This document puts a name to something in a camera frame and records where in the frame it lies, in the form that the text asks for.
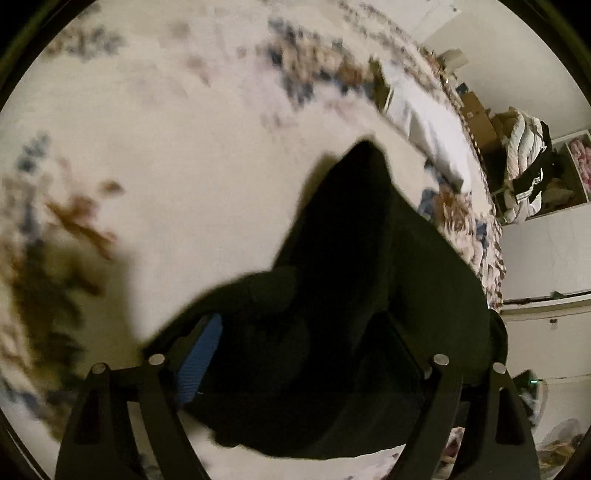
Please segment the white folded cloth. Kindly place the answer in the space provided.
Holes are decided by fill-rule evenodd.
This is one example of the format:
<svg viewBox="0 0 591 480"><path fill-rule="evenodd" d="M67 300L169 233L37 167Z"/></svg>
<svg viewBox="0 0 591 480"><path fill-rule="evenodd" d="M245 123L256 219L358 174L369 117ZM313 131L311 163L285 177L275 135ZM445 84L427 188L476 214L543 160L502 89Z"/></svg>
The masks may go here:
<svg viewBox="0 0 591 480"><path fill-rule="evenodd" d="M472 150L458 115L394 63L382 66L389 87L384 115L431 160L452 188L472 191Z"/></svg>

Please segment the floral bed blanket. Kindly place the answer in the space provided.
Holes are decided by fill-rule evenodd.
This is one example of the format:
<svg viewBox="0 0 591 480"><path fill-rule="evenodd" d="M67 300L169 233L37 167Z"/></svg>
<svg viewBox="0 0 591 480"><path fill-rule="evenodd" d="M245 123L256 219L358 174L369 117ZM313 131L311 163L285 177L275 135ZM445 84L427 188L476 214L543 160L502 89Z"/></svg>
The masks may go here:
<svg viewBox="0 0 591 480"><path fill-rule="evenodd" d="M471 192L435 223L502 303L500 229L435 57L376 1L96 1L1 111L1 408L55 472L79 381L137 364L186 304L270 268L363 137L423 214L425 146L373 100L380 64L452 120Z"/></svg>

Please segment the brown clothes pile on floor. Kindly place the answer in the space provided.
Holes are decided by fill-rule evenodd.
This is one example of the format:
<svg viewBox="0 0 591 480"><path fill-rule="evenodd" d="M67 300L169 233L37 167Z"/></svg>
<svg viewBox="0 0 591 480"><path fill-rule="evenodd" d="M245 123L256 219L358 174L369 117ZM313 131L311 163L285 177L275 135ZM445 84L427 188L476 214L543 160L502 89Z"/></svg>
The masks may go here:
<svg viewBox="0 0 591 480"><path fill-rule="evenodd" d="M554 427L537 447L541 473L546 475L562 468L582 439L581 425L575 418L565 420Z"/></svg>

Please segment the pile of clothes on chair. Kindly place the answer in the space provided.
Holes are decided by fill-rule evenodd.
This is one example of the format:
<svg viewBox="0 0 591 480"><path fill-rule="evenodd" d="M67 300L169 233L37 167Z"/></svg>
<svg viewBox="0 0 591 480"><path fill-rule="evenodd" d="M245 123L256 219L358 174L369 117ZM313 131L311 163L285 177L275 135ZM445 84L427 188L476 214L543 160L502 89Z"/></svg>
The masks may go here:
<svg viewBox="0 0 591 480"><path fill-rule="evenodd" d="M564 163L544 121L510 108L495 115L492 124L505 150L503 181L494 193L504 224L524 222L575 199L575 192L563 180Z"/></svg>

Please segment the cardboard box by wall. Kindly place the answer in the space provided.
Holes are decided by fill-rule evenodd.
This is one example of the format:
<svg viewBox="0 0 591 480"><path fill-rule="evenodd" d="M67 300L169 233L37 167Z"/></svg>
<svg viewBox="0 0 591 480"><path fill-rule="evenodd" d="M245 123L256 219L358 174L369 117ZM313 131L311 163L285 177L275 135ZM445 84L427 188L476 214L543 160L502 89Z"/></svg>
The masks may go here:
<svg viewBox="0 0 591 480"><path fill-rule="evenodd" d="M499 149L501 140L489 118L489 114L474 92L467 92L460 96L463 108L462 114L468 123L476 144L483 153Z"/></svg>

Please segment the white wardrobe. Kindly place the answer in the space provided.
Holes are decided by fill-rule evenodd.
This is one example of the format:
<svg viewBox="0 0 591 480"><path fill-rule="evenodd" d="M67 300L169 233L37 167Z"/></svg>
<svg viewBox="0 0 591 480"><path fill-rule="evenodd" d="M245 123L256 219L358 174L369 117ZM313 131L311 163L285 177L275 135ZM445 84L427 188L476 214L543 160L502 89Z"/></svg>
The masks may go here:
<svg viewBox="0 0 591 480"><path fill-rule="evenodd" d="M503 319L508 367L533 370L541 386L542 443L558 425L590 425L590 198L505 227Z"/></svg>

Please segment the pink clothes in shelf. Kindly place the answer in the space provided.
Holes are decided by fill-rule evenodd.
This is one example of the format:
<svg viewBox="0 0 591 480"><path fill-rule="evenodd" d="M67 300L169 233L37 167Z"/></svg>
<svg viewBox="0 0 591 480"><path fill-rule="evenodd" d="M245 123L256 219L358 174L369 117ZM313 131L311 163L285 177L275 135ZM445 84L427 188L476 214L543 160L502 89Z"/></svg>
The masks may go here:
<svg viewBox="0 0 591 480"><path fill-rule="evenodd" d="M591 189L591 148L582 139L574 139L569 144L573 159L577 164L582 183L590 195Z"/></svg>

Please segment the black lion print sweater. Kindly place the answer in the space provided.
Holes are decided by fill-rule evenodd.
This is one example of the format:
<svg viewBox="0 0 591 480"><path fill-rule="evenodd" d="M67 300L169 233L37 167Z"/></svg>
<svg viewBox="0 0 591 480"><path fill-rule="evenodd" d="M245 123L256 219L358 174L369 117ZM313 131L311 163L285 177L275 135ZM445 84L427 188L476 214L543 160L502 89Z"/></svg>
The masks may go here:
<svg viewBox="0 0 591 480"><path fill-rule="evenodd" d="M205 317L221 337L187 410L225 444L356 457L404 444L435 355L474 387L507 357L480 280L363 140L332 165L273 268L192 303L145 348L172 354Z"/></svg>

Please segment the white nightstand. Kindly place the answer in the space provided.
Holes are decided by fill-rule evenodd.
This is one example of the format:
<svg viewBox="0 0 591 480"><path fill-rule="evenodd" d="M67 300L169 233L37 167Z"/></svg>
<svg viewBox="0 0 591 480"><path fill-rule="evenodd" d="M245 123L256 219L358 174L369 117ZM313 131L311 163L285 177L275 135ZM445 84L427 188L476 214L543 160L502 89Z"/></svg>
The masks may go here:
<svg viewBox="0 0 591 480"><path fill-rule="evenodd" d="M461 49L448 49L441 53L437 60L441 68L448 73L453 73L469 63L469 59Z"/></svg>

